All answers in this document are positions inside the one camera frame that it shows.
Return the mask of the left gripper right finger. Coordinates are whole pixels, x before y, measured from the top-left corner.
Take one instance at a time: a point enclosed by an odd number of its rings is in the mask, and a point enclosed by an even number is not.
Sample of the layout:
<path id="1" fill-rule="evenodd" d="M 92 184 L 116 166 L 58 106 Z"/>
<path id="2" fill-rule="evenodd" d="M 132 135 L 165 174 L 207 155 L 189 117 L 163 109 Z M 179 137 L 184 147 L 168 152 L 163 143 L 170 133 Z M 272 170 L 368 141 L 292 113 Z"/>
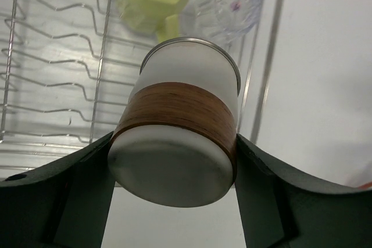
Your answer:
<path id="1" fill-rule="evenodd" d="M 371 190 L 307 174 L 237 138 L 235 189 L 247 247 L 370 247 Z"/>

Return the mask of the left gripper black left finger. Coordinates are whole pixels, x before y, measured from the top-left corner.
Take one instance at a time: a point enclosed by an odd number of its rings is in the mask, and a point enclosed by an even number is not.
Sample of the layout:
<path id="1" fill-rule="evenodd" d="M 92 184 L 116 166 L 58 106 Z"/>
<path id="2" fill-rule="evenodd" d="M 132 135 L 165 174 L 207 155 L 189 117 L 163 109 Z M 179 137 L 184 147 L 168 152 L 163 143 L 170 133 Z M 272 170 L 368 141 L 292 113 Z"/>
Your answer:
<path id="1" fill-rule="evenodd" d="M 115 179 L 112 135 L 1 182 L 1 247 L 101 247 Z"/>

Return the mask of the brown metal-lined cup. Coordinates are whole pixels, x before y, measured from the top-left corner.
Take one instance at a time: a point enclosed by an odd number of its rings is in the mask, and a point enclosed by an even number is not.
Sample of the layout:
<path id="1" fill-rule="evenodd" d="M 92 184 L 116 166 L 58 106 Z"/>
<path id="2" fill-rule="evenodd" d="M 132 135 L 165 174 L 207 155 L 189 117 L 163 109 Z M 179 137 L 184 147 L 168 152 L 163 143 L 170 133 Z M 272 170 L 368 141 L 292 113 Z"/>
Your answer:
<path id="1" fill-rule="evenodd" d="M 240 88 L 234 60 L 212 42 L 180 37 L 155 46 L 110 140 L 116 182 L 170 207 L 221 199 L 237 176 Z"/>

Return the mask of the large clear plastic tumbler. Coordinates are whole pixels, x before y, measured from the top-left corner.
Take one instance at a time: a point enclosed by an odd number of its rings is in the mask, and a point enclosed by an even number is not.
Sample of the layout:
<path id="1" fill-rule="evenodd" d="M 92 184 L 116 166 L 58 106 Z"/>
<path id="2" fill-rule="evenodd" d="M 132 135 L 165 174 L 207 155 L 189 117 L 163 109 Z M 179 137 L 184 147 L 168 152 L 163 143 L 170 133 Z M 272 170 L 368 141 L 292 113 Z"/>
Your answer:
<path id="1" fill-rule="evenodd" d="M 226 48 L 255 26 L 261 3 L 262 0 L 190 0 L 179 17 L 180 34 Z"/>

